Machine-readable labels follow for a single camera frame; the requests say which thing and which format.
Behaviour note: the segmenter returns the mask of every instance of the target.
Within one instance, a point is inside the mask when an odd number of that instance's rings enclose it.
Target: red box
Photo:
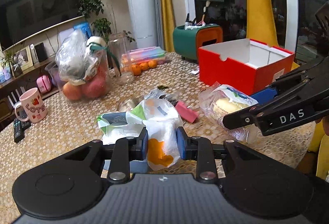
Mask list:
[[[294,53],[252,40],[228,41],[198,49],[200,80],[216,81],[251,95],[291,70]]]

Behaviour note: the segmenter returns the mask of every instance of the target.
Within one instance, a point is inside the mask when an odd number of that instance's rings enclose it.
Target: person's hand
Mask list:
[[[323,130],[327,136],[329,136],[329,116],[325,116],[322,119],[316,120],[315,122],[318,124],[322,120]]]

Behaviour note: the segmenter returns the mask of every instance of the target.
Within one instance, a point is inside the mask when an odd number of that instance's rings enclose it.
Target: remote control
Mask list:
[[[25,118],[27,117],[27,114],[26,114],[25,111],[20,111],[20,112],[19,112],[19,116],[20,116],[21,118],[25,119]],[[21,124],[22,124],[22,129],[23,129],[23,131],[25,131],[26,129],[28,129],[28,128],[31,126],[31,121],[30,121],[30,120],[28,120],[28,121],[26,121],[26,122],[22,122],[22,121],[20,121],[20,122],[21,122]]]
[[[21,121],[15,118],[14,120],[14,141],[16,143],[20,142],[24,138],[24,132],[22,128]]]

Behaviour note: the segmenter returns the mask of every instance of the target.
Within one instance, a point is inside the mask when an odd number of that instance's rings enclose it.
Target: floral tablecloth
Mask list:
[[[184,125],[189,136],[205,136],[212,143],[222,143],[230,138],[221,127],[212,124],[198,106],[198,93],[205,85],[197,75],[190,74],[197,65],[181,60],[176,53],[168,53],[168,56],[171,63],[143,72],[130,85],[119,86],[113,78],[112,91],[105,98],[90,101],[82,107],[68,106],[60,93],[51,96],[45,100],[47,117],[32,124],[25,131],[25,139],[18,144],[14,143],[12,124],[1,131],[0,223],[11,223],[19,216],[11,190],[20,174],[92,139],[101,138],[101,131],[95,121],[97,115],[115,111],[121,101],[143,96],[158,85],[168,86],[169,93],[179,91],[181,100],[199,112],[195,123]],[[261,138],[249,146],[277,161],[296,167],[307,151],[314,128],[314,123],[305,124]],[[195,167],[195,161],[181,160],[156,173],[193,173]],[[219,176],[225,176],[220,161],[217,161],[217,168]]]

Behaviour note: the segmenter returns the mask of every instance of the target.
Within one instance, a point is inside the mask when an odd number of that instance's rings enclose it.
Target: flat screen tv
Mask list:
[[[0,0],[0,45],[13,44],[78,17],[79,0]]]

